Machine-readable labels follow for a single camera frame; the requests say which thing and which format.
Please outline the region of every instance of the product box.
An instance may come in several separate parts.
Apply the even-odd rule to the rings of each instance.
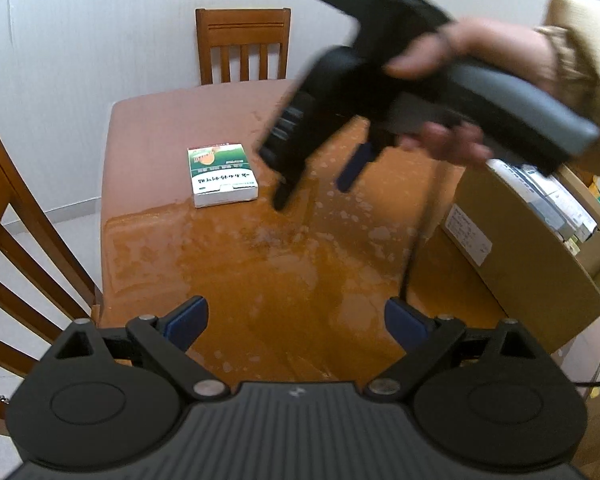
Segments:
[[[258,197],[258,183],[241,144],[191,148],[189,170],[196,207]]]
[[[501,160],[493,159],[488,164],[563,241],[569,240],[576,233],[576,226],[565,218],[553,202],[545,198],[542,191],[524,173]]]
[[[525,166],[523,170],[537,189],[560,210],[572,225],[576,226],[578,240],[581,242],[587,240],[597,227],[596,221],[587,213],[587,210],[554,176],[545,177],[532,166]]]
[[[548,352],[600,316],[600,203],[567,168],[557,177],[598,226],[577,256],[489,168],[464,172],[442,222],[506,314]]]

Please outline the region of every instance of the open cardboard box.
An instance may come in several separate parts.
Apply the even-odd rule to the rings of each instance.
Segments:
[[[556,177],[598,224],[577,256],[489,168],[464,172],[443,220],[502,309],[548,352],[600,316],[600,204],[567,168]]]

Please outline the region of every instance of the chair backrest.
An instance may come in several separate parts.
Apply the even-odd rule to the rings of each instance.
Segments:
[[[98,321],[102,304],[100,290],[46,218],[0,142],[0,220],[9,204],[49,259],[91,307],[92,319]],[[1,224],[0,252],[66,316],[71,319],[89,317]],[[1,282],[0,308],[49,343],[62,332]],[[24,377],[35,363],[34,358],[0,341],[1,367]],[[0,402],[0,419],[4,418],[4,407]]]
[[[280,45],[278,79],[286,77],[291,9],[196,9],[200,82],[213,82],[211,49],[220,48],[220,74],[223,83],[231,81],[229,47],[240,46],[240,81],[249,80],[249,46],[260,46],[259,79],[269,77],[267,46]]]

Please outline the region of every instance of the white box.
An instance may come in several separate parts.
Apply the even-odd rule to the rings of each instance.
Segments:
[[[258,197],[258,183],[241,144],[218,144],[188,151],[196,207],[246,202]]]
[[[596,221],[583,206],[569,193],[555,177],[545,177],[533,166],[524,166],[523,170],[536,187],[560,210],[564,217],[576,227],[576,236],[584,242],[597,227]]]
[[[524,200],[534,213],[562,240],[571,238],[576,227],[572,225],[558,208],[534,186],[522,171],[511,167],[506,162],[494,158],[488,163],[502,180]]]

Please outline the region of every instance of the screw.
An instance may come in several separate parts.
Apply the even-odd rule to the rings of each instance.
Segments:
[[[299,399],[306,393],[306,390],[302,386],[296,386],[295,388],[291,388],[289,390],[289,395]]]
[[[224,394],[225,390],[226,386],[224,386],[224,383],[217,379],[198,381],[193,386],[194,393],[202,397],[217,397]]]
[[[393,395],[400,391],[400,383],[390,378],[374,379],[367,386],[376,395]]]

